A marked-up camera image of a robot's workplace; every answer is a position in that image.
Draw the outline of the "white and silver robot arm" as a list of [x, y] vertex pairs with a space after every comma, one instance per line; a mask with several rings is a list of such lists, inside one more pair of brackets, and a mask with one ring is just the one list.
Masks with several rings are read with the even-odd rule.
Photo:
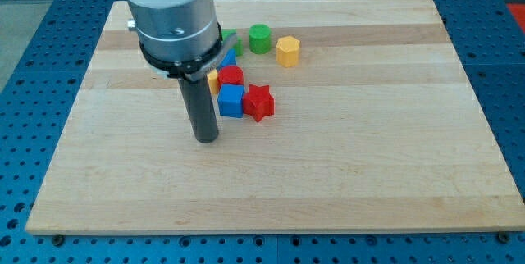
[[222, 37], [214, 0], [127, 2], [144, 57], [169, 78], [205, 78], [237, 43]]

